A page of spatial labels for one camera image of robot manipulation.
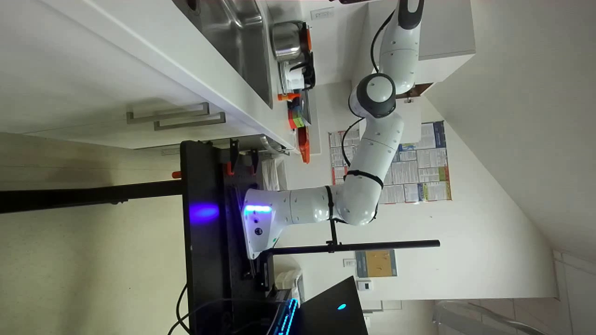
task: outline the white robotic arm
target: white robotic arm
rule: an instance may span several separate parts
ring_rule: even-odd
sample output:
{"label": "white robotic arm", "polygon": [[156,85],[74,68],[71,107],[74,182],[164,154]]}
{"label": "white robotic arm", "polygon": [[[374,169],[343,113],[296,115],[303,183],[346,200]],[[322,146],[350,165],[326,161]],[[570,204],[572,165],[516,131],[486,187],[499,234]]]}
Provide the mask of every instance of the white robotic arm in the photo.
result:
{"label": "white robotic arm", "polygon": [[395,94],[413,87],[423,5],[425,0],[398,0],[385,22],[380,46],[382,72],[365,76],[350,94],[350,109],[367,118],[367,130],[344,183],[281,191],[249,189],[246,193],[242,228],[249,258],[274,247],[287,224],[330,219],[346,224],[372,221],[384,178],[404,131],[404,122],[395,111]]}

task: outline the purple light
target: purple light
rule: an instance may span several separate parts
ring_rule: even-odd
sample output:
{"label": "purple light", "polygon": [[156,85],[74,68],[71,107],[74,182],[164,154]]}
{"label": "purple light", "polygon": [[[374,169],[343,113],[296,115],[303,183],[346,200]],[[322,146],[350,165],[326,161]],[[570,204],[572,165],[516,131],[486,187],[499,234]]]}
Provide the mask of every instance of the purple light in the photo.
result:
{"label": "purple light", "polygon": [[272,206],[262,206],[262,204],[246,204],[244,211],[272,211]]}
{"label": "purple light", "polygon": [[220,217],[220,206],[216,202],[192,202],[188,217],[192,224],[208,224]]}

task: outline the black stand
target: black stand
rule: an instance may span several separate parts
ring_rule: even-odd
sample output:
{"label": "black stand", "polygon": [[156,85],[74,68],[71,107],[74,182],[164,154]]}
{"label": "black stand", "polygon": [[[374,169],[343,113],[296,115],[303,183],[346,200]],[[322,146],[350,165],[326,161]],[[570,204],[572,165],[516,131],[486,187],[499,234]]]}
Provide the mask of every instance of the black stand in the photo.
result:
{"label": "black stand", "polygon": [[[223,174],[220,156],[225,154],[208,143],[184,141],[181,144],[182,180],[78,189],[0,191],[0,213],[182,195],[190,310],[220,297],[266,299],[264,291],[274,286],[274,254],[439,245],[438,239],[341,243],[337,241],[335,221],[331,221],[331,239],[326,245],[277,247],[249,262],[244,250],[238,208],[242,200],[238,200],[238,193],[255,185],[257,161],[249,169],[229,163],[231,172]],[[240,317],[255,316],[251,310],[236,314]],[[201,319],[190,316],[192,329],[197,329],[197,323]]]}
{"label": "black stand", "polygon": [[102,202],[117,204],[128,198],[166,197],[181,193],[181,180],[76,189],[13,189],[0,191],[0,213],[65,206],[87,206]]}

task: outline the laptop screen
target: laptop screen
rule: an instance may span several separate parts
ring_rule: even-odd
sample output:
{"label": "laptop screen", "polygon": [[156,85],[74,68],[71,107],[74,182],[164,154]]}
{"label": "laptop screen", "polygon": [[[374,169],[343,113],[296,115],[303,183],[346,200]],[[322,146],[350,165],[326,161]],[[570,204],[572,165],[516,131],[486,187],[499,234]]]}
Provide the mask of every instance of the laptop screen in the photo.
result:
{"label": "laptop screen", "polygon": [[300,304],[292,335],[369,335],[356,280],[348,277]]}

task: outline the cable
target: cable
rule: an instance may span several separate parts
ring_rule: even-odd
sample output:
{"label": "cable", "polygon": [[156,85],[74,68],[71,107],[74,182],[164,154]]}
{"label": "cable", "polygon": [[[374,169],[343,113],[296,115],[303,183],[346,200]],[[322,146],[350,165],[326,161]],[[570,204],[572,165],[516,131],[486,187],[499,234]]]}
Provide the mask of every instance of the cable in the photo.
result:
{"label": "cable", "polygon": [[372,63],[374,72],[380,72],[376,59],[374,59],[376,38],[378,38],[380,31],[384,31],[384,27],[389,23],[393,14],[395,14],[395,10],[391,10],[391,14],[380,23],[380,27],[376,29],[372,42],[371,42],[371,63]]}
{"label": "cable", "polygon": [[348,154],[346,154],[346,133],[359,122],[363,120],[363,116],[356,118],[341,135],[341,156],[343,156],[343,161],[346,165],[352,165],[352,161],[348,159]]}
{"label": "cable", "polygon": [[182,314],[181,314],[181,303],[182,303],[182,297],[184,297],[186,290],[188,290],[188,282],[182,286],[179,301],[175,303],[175,317],[184,327],[184,331],[190,332],[190,327],[182,321]]}
{"label": "cable", "polygon": [[240,299],[240,297],[220,297],[220,299],[212,299],[212,301],[201,303],[199,306],[195,306],[195,308],[192,308],[190,312],[186,312],[181,319],[177,319],[177,321],[169,327],[168,335],[173,335],[175,327],[179,327],[186,317],[194,316],[194,314],[199,312],[201,308],[210,306],[210,304],[214,304],[214,303],[225,303],[225,301],[272,303],[272,301],[262,301],[262,299]]}

